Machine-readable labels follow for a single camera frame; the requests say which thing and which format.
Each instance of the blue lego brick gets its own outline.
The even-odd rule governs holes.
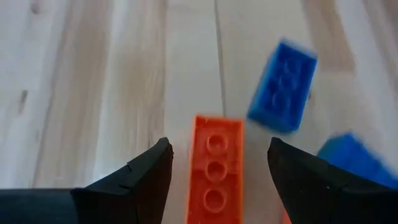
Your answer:
[[[364,179],[398,189],[398,177],[390,173],[352,133],[327,140],[318,157]]]
[[[264,69],[248,118],[280,133],[299,128],[317,57],[281,40]]]

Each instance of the wooden floor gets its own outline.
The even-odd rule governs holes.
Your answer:
[[[184,223],[197,113],[244,119],[286,37],[320,63],[302,125],[315,154],[354,131],[398,173],[398,4],[383,0],[0,1],[0,188],[96,181],[167,136],[164,223]],[[268,129],[247,121],[244,222],[280,223]]]

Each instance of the plastic brick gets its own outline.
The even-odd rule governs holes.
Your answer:
[[[243,221],[243,121],[196,116],[188,224]]]
[[[351,133],[327,140],[318,157],[364,179],[398,189],[398,178]]]
[[[281,40],[264,69],[248,118],[281,133],[297,130],[316,65],[315,54]]]

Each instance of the lego brick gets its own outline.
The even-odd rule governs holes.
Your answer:
[[[187,224],[243,222],[243,121],[196,116]]]
[[[264,69],[248,118],[281,133],[297,130],[316,65],[315,54],[281,40]]]
[[[327,140],[318,157],[364,179],[398,189],[398,178],[394,177],[352,133]]]

